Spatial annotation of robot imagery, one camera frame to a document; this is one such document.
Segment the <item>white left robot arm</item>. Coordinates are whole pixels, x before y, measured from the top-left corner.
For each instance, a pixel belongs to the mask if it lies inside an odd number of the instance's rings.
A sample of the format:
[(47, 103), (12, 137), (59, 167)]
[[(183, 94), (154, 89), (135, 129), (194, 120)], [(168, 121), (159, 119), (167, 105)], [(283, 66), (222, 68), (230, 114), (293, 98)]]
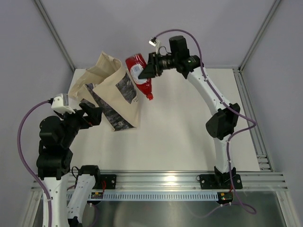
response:
[(45, 207), (43, 223), (53, 227), (81, 227), (88, 196), (92, 189), (103, 187), (100, 169), (84, 165), (78, 173), (77, 183), (70, 201), (67, 188), (73, 153), (70, 146), (79, 130), (100, 125), (103, 109), (81, 103), (73, 113), (57, 113), (40, 123), (39, 156), (36, 162), (38, 177), (44, 185)]

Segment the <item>beige canvas tote bag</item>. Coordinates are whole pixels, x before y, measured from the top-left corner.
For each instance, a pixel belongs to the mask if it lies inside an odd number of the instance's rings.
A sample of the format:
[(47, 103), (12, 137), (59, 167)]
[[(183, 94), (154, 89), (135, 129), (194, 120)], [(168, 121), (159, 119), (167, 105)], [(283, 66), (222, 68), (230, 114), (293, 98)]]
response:
[(103, 109), (114, 131), (140, 124), (137, 90), (122, 62), (102, 52), (95, 66), (86, 69), (70, 88), (69, 97)]

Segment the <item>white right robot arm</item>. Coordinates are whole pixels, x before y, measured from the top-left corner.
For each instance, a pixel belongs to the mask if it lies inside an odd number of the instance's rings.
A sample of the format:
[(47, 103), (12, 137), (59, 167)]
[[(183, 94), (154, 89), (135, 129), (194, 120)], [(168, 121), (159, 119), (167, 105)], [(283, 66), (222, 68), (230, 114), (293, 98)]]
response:
[(160, 42), (154, 37), (149, 43), (155, 51), (149, 54), (147, 66), (140, 73), (140, 79), (161, 76), (164, 70), (176, 69), (189, 81), (206, 102), (212, 117), (206, 122), (208, 134), (214, 139), (216, 163), (214, 173), (199, 177), (202, 189), (232, 189), (239, 175), (227, 152), (228, 138), (234, 133), (240, 113), (237, 103), (231, 104), (216, 91), (212, 80), (206, 74), (200, 58), (191, 55), (184, 36), (169, 39), (170, 52), (160, 54)]

